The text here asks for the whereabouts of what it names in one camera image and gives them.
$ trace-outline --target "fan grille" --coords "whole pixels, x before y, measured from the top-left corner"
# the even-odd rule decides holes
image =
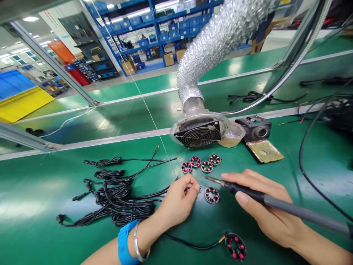
[[[174,136],[188,148],[204,146],[221,140],[220,126],[217,121],[175,133]]]

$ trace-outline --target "orange panel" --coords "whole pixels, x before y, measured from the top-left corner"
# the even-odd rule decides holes
[[[49,43],[48,46],[55,52],[64,63],[71,64],[75,56],[69,51],[61,40]]]

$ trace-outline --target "soldering iron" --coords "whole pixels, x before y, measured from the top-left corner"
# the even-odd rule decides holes
[[[327,229],[330,229],[332,231],[344,234],[344,235],[348,236],[349,238],[353,239],[353,225],[352,224],[332,219],[328,216],[310,211],[308,209],[305,209],[303,207],[299,207],[297,205],[288,203],[286,201],[282,201],[280,199],[276,199],[272,196],[267,195],[266,193],[263,193],[261,191],[252,190],[248,187],[245,187],[245,186],[242,186],[242,185],[239,185],[236,183],[215,179],[211,176],[204,176],[204,177],[208,180],[216,182],[216,183],[220,184],[221,186],[225,187],[232,194],[236,194],[238,191],[241,191],[241,192],[249,195],[255,201],[257,201],[263,205],[267,205],[272,208],[276,208],[281,211],[287,212],[289,214],[295,215],[303,220],[315,223],[317,225],[320,225],[320,226],[325,227]]]

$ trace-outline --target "metal stand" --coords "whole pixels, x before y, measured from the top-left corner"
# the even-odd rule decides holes
[[[44,152],[58,151],[62,148],[60,144],[47,142],[2,122],[0,122],[0,137]]]
[[[27,44],[27,46],[34,53],[40,56],[43,61],[47,63],[47,66],[51,67],[52,70],[56,72],[72,89],[76,90],[78,94],[88,102],[90,107],[98,106],[101,104],[99,101],[94,100],[84,89],[82,89],[82,87],[76,83],[74,78],[69,73],[67,73],[17,21],[6,24],[4,28],[7,29],[7,31],[14,37],[21,38],[22,41]]]
[[[307,35],[307,32],[311,29],[310,24],[313,19],[313,16],[317,10],[319,1],[316,1],[308,10],[308,13],[305,15],[303,21],[301,22],[297,32],[295,33],[292,41],[290,42],[288,49],[286,53],[284,54],[284,57],[282,60],[278,61],[274,66],[272,66],[273,69],[277,68],[285,68],[289,66],[289,63],[295,56],[295,54],[298,52],[298,50],[301,48],[301,43],[305,41],[305,37]]]

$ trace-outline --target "silver bracelet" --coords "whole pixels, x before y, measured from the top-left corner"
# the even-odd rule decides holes
[[[137,244],[137,227],[140,223],[140,220],[137,222],[136,226],[135,226],[135,229],[133,231],[133,237],[134,237],[134,246],[135,246],[135,252],[136,252],[136,255],[137,255],[137,259],[140,261],[140,262],[144,262],[147,260],[148,256],[150,255],[150,249],[148,249],[147,251],[147,257],[146,258],[143,258],[140,254],[140,251],[139,251],[139,245]]]

